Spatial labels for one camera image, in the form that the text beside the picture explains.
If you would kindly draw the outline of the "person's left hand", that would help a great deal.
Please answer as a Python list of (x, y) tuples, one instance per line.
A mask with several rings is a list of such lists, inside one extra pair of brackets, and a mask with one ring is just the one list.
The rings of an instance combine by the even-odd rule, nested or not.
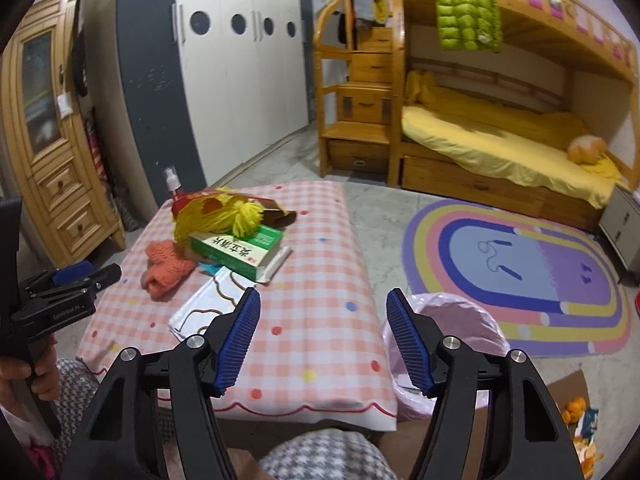
[(35, 365), (29, 365), (10, 356), (2, 356), (0, 364), (1, 405), (6, 410), (14, 410), (18, 403), (12, 382), (27, 379), (32, 375), (35, 375), (32, 392), (40, 400), (53, 401), (58, 398), (60, 395), (60, 373), (56, 366), (55, 345), (57, 343), (55, 336), (50, 335), (47, 338), (46, 348)]

